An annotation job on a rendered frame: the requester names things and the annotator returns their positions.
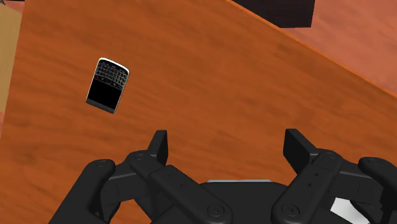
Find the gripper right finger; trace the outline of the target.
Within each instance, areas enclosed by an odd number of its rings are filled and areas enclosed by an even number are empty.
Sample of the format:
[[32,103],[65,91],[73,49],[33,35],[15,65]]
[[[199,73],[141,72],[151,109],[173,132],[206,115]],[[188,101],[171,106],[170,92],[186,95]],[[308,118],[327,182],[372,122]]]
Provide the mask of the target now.
[[397,166],[377,157],[354,164],[286,129],[283,155],[296,177],[276,200],[272,224],[352,224],[331,211],[346,199],[370,224],[397,224]]

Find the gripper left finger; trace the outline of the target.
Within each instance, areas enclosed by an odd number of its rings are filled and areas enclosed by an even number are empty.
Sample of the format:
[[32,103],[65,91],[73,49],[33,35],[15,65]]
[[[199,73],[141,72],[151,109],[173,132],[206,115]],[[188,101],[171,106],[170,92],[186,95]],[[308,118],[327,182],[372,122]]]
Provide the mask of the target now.
[[127,200],[134,200],[151,224],[232,224],[230,206],[167,165],[167,157],[167,132],[158,130],[146,150],[128,154],[118,165],[110,159],[90,162],[48,224],[111,224]]

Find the black keypad phone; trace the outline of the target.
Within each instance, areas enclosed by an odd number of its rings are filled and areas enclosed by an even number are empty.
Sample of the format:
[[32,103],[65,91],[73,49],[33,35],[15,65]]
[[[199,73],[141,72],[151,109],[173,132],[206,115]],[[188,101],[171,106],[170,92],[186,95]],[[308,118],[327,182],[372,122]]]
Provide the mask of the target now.
[[86,103],[114,114],[129,75],[130,71],[125,66],[101,57],[95,67]]

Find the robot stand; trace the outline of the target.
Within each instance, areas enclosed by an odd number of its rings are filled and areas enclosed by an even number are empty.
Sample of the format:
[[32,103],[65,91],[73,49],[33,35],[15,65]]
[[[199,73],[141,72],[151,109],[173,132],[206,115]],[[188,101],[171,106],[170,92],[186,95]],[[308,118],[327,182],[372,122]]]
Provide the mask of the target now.
[[311,27],[315,0],[232,0],[280,28]]

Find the tan wooden furniture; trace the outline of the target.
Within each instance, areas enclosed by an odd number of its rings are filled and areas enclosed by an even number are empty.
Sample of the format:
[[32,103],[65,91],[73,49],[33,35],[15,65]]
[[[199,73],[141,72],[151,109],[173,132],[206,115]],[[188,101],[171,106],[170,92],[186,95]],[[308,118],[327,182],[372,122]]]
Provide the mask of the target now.
[[0,3],[0,113],[5,111],[22,15]]

